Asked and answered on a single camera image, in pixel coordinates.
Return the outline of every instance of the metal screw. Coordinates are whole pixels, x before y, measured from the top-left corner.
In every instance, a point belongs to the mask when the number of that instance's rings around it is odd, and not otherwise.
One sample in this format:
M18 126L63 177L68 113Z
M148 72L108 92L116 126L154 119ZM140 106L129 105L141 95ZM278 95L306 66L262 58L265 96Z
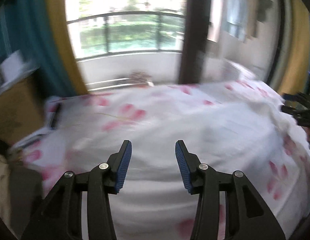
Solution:
M108 164L107 164L107 163L102 163L102 164L99 165L99 168L100 168L101 170L105 170L105 169L108 168Z
M70 177L73 176L73 173L72 173L71 171L66 171L66 172L64 173L64 176L65 176L66 178L70 178Z
M205 164L205 163L201 163L201 164L198 166L198 168L200 168L201 170L206 170L206 169L208 169L208 165Z
M244 176L244 173L242 173L241 171L235 171L235 176L241 178Z

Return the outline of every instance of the green shrub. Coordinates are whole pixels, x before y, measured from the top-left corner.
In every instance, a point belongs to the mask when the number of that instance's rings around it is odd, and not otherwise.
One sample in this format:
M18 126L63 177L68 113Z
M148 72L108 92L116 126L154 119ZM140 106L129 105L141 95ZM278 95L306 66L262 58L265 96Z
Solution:
M156 15L145 15L143 20L152 21L135 21L120 22L108 26L109 43L113 47L113 43L120 44L120 48L128 48L129 43L140 41L155 41L157 37L158 23ZM161 24L160 41L166 43L174 43L176 32L184 31L184 19L177 17L163 16ZM106 46L105 26L89 27L80 32L80 41L82 49L91 47Z

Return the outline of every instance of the window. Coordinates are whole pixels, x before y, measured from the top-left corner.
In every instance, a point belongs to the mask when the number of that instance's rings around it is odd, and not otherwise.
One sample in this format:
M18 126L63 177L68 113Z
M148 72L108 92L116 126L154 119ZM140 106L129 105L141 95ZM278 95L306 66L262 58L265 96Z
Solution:
M65 0L75 57L130 51L181 51L186 0ZM212 0L210 34L217 41L223 0Z

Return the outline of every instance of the white bedsheet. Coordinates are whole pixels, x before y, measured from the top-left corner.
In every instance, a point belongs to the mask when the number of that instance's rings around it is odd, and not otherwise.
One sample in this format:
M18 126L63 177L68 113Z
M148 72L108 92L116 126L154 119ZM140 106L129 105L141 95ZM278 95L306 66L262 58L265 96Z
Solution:
M130 140L124 187L109 198L118 239L189 239L198 196L183 187L175 159L179 139L215 170L243 171L287 238L306 212L305 133L278 111L280 96L262 82L126 89L60 102L58 129L24 151L25 165L42 173L47 193L65 171L90 171ZM224 225L221 194L219 239Z

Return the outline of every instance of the pink petal print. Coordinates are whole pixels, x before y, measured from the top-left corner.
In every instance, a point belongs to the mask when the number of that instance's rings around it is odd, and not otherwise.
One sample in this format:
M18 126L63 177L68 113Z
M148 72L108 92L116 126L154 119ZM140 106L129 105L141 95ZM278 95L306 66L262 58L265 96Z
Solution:
M63 176L65 171L66 170L60 166L54 168L54 171L50 174L49 178L43 184L45 195L47 195L51 191L51 189L55 186L60 177Z
M271 162L271 161L269 161L269 165L271 167L271 170L272 170L273 174L278 175L278 170L277 170L276 165L273 162Z
M177 231L178 234L183 238L183 239L189 239L191 236L192 230L194 226L194 220L193 219L186 219L182 222L180 222L177 225Z
M308 163L306 156L300 156L299 158L301 159L303 163Z
M114 93L101 93L101 94L98 94L99 96L102 96L102 97L105 97L105 96L111 96L113 95Z
M285 151L285 153L286 153L288 156L292 156L292 155L293 155L292 151L291 151L290 149L288 149L288 148L285 148L284 151Z
M243 87L246 87L245 84L243 82L241 82L240 80L236 80L236 83L242 85Z
M103 126L103 130L104 131L110 131L112 129L114 129L115 127L119 126L121 122L119 121L111 121L111 122L108 122L106 123L104 126Z
M126 114L128 111L131 111L132 109L134 109L134 105L125 104L121 107L121 109L119 110L119 113L120 114Z
M283 137L283 144L288 144L288 142L291 140L290 136L288 134L286 134Z
M271 193L275 187L275 185L277 184L277 179L275 179L274 177L272 177L268 183L267 183L267 192Z
M100 98L99 106L109 106L109 101L106 98Z
M42 157L42 151L34 150L26 156L25 162L32 163L34 161L39 160L41 157Z
M47 166L42 170L42 180L50 179L60 171L60 166Z
M208 100L204 100L204 105L212 106L212 105L214 105L214 103L211 101L208 101Z
M282 198L282 195L283 195L283 192L282 192L282 188L281 187L278 187L275 192L274 192L274 195L273 195L273 199L274 200L279 200Z
M287 179L288 177L288 171L286 166L283 164L282 168L280 169L280 174L282 179Z
M243 82L247 87L253 89L250 85L247 84L247 82Z
M53 113L56 111L58 104L53 104L52 106L48 107L48 112Z
M296 143L295 143L292 139L289 140L288 145L289 145L292 149L296 149Z
M264 89L257 88L263 97L268 97L268 93Z
M219 223L225 223L226 221L226 210L223 205L219 205Z
M144 118L144 116L146 115L146 111L145 110L141 110L141 109L138 109L136 110L132 116L130 117L133 121L138 121L142 118Z
M42 143L41 140L35 141L30 147L31 148L37 148L41 145L41 143Z
M182 87L181 87L181 91L182 91L183 93L187 94L187 95L191 95L191 94L192 94L192 93L191 93L191 90L190 90L188 87L186 87L186 86L182 86Z
M230 91L234 90L233 87L230 84L226 84L225 88L227 88Z

